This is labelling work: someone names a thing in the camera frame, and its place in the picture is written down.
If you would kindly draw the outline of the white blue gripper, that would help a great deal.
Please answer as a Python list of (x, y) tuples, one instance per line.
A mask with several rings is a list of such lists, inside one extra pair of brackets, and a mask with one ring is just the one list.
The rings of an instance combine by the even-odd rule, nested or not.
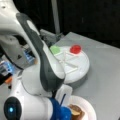
[(71, 120), (71, 111), (67, 107), (62, 107), (55, 99), (50, 99), (53, 105), (53, 113), (50, 120)]

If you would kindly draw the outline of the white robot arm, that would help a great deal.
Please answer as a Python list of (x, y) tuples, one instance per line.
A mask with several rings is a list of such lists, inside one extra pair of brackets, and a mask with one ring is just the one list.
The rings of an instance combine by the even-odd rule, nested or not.
[(13, 76), (12, 89), (4, 103), (7, 120), (70, 120), (67, 105), (72, 88), (64, 84), (65, 72), (41, 39), (32, 20), (20, 13), (13, 0), (0, 0), (0, 35), (21, 36), (36, 62)]

